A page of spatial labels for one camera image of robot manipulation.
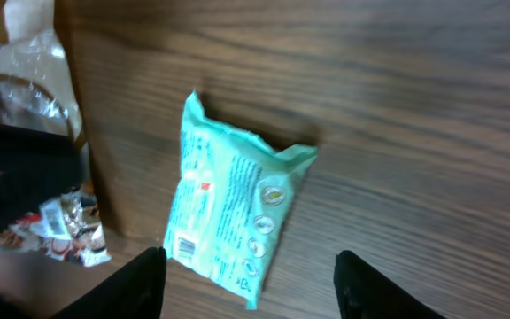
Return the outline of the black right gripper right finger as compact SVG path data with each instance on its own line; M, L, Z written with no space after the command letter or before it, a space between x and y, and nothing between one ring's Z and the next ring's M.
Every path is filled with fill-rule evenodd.
M333 282L342 319L444 319L352 251L336 256Z

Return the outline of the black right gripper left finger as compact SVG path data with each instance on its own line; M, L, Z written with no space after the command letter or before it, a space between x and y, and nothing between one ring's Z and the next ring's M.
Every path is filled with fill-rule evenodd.
M165 284L166 250L151 247L50 319L159 319ZM27 317L0 295L1 319Z

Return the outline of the teal snack packet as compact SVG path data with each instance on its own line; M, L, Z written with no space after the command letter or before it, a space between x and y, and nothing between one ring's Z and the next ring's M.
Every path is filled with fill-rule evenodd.
M248 130L207 117L192 92L182 113L167 257L256 309L282 224L317 155L304 144L277 151Z

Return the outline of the brown clear snack bag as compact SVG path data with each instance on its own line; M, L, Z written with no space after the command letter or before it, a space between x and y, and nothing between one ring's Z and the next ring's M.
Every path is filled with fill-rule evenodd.
M84 267L110 254L89 171L89 144L52 1L8 1L0 43L0 124L66 136L81 156L83 182L0 232L0 253L38 252Z

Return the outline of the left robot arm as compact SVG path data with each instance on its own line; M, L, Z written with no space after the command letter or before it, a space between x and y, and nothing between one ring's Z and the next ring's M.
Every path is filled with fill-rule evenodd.
M0 232L83 177L68 137L0 124Z

